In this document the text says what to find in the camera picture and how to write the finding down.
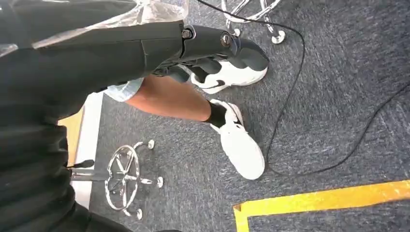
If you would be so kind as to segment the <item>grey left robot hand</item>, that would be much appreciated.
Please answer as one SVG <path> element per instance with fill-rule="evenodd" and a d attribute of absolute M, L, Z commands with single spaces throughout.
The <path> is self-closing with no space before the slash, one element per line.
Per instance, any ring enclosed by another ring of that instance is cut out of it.
<path fill-rule="evenodd" d="M 208 123 L 245 179 L 265 170 L 238 107 L 207 100 L 176 80 L 186 65 L 209 94 L 261 80 L 269 60 L 248 39 L 182 21 L 97 29 L 32 48 L 22 26 L 3 24 L 19 48 L 0 59 L 0 229 L 3 232 L 125 232 L 75 201 L 64 126 L 87 96 L 111 98 L 159 116 Z"/>

